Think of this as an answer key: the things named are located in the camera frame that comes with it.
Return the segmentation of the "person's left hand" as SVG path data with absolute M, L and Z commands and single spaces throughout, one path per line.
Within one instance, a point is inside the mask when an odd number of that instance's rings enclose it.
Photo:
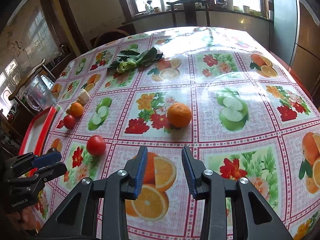
M 33 214 L 31 206 L 24 208 L 21 211 L 7 214 L 7 218 L 12 223 L 14 229 L 20 231 L 24 230 L 35 230 L 36 220 Z

